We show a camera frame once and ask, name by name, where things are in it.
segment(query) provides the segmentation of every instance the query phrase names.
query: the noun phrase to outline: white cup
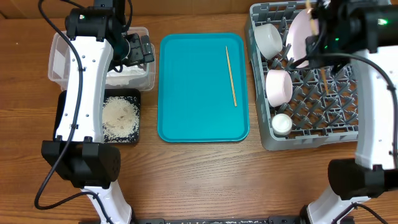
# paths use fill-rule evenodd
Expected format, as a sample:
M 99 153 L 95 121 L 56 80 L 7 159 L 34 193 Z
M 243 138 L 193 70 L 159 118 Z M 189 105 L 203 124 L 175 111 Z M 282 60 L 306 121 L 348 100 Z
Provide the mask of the white cup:
M 277 137 L 286 136 L 292 131 L 293 121 L 286 114 L 277 114 L 273 117 L 271 126 Z
M 266 78 L 266 93 L 271 106 L 280 106 L 292 99 L 293 84 L 289 73 L 282 70 L 269 70 Z
M 272 24 L 265 24 L 254 29 L 254 38 L 261 54 L 268 60 L 282 50 L 282 38 Z

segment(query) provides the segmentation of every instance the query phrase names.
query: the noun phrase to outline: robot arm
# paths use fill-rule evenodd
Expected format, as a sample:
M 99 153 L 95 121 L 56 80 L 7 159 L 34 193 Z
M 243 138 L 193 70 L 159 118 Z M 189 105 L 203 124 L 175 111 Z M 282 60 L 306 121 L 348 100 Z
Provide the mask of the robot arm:
M 326 26 L 327 32 L 324 36 L 309 37 L 307 48 L 312 50 L 314 41 L 320 39 L 320 44 L 314 49 L 316 54 L 350 53 L 369 59 L 386 71 L 397 85 L 398 71 L 390 58 L 398 52 L 398 32 L 392 22 L 386 27 L 386 21 L 395 18 L 393 12 L 397 8 L 375 4 L 377 2 L 350 0 L 334 0 L 327 5 L 318 2 L 319 8 L 314 10 L 313 16 L 320 20 L 320 26 Z M 325 65 L 341 68 L 349 60 L 314 57 L 309 62 L 312 68 Z M 303 207 L 301 223 L 340 223 L 353 209 L 352 204 L 366 202 L 397 187 L 393 129 L 398 121 L 394 120 L 390 90 L 376 69 L 357 60 L 350 63 L 359 74 L 356 159 L 330 162 L 330 184 L 318 200 Z
M 75 132 L 56 171 L 82 192 L 90 191 L 98 196 L 88 195 L 101 224 L 130 224 L 134 216 L 117 181 L 120 152 L 103 144 L 102 108 L 106 74 L 115 66 L 129 67 L 154 61 L 148 36 L 140 39 L 137 34 L 125 33 L 128 27 L 125 27 L 124 5 L 125 0 L 95 0 L 93 7 L 72 9 L 65 20 L 67 36 L 83 65 L 83 88 Z M 42 144 L 42 155 L 51 166 L 59 160 L 73 128 L 79 69 L 72 49 L 70 55 L 68 91 L 56 140 Z

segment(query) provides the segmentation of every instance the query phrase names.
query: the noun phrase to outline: wooden stick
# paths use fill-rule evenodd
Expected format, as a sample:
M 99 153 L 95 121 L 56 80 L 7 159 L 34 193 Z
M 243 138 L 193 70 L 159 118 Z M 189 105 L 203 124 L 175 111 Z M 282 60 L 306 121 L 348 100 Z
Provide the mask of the wooden stick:
M 325 74 L 325 70 L 324 69 L 321 69 L 321 76 L 322 76 L 322 79 L 323 79 L 323 84 L 325 85 L 326 95 L 329 95 L 328 82 L 326 80 L 326 74 Z
M 234 104 L 235 104 L 235 107 L 237 107 L 237 104 L 236 104 L 236 97 L 235 97 L 234 80 L 232 79 L 231 64 L 230 64 L 230 62 L 229 62 L 228 48 L 227 48 L 226 45 L 225 45 L 225 51 L 226 51 L 226 60 L 228 61 L 229 79 L 231 80 L 232 95 L 234 96 Z
M 305 8 L 307 9 L 307 13 L 310 14 L 310 25 L 311 25 L 312 35 L 316 35 L 317 34 L 317 25 L 315 25 L 315 21 L 312 19 L 312 15 L 311 15 L 312 8 L 311 8 L 310 0 L 305 1 Z

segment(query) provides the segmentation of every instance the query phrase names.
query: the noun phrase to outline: gray dish rack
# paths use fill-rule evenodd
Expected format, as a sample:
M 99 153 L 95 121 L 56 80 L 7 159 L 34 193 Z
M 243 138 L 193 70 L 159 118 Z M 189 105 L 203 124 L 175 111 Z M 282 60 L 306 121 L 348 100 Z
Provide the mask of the gray dish rack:
M 287 58 L 290 45 L 285 45 L 288 25 L 304 8 L 304 1 L 254 4 L 245 26 L 248 56 L 256 85 L 256 109 L 262 146 L 271 151 L 304 149 L 323 144 L 358 140 L 357 79 L 350 65 L 336 75 L 326 70 L 329 93 L 326 94 L 320 71 L 300 68 L 289 71 L 293 83 L 292 100 L 280 107 L 268 104 L 265 79 L 269 70 L 285 70 L 298 58 Z M 271 23 L 278 28 L 284 43 L 274 60 L 262 57 L 254 39 L 253 28 Z M 274 135 L 271 119 L 279 113 L 289 115 L 293 129 L 285 138 Z

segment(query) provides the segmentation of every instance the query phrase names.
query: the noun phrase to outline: wooden surface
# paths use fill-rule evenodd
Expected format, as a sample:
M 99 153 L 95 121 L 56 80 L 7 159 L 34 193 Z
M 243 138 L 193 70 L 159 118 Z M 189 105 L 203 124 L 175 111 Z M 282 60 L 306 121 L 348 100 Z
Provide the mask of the wooden surface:
M 74 0 L 82 6 L 92 6 L 94 0 Z M 284 0 L 132 0 L 135 16 L 149 15 L 204 15 L 248 13 L 254 3 L 281 2 Z M 10 19 L 41 18 L 38 0 L 0 0 L 0 12 Z M 59 0 L 46 0 L 43 8 L 50 18 L 65 18 L 71 5 Z M 126 14 L 130 9 L 126 1 Z
M 160 41 L 168 34 L 234 32 L 244 39 L 246 18 L 246 14 L 135 17 L 133 24 L 148 28 L 158 60 Z M 63 28 L 63 19 L 55 23 Z M 50 169 L 40 154 L 41 142 L 52 138 L 61 92 L 47 78 L 55 32 L 41 19 L 1 20 L 0 30 L 7 31 L 0 32 L 0 223 L 77 223 L 97 218 L 84 197 L 53 210 L 34 208 L 36 191 Z M 251 126 L 242 142 L 166 143 L 157 134 L 157 81 L 152 91 L 142 94 L 141 139 L 135 147 L 119 147 L 119 183 L 139 218 L 296 215 L 327 186 L 329 161 L 353 157 L 353 142 L 265 150 L 247 56 L 246 62 Z M 77 192 L 54 175 L 40 202 L 48 205 Z M 390 223 L 398 223 L 398 192 L 387 192 L 366 205 Z M 358 223 L 376 223 L 364 210 L 353 215 Z

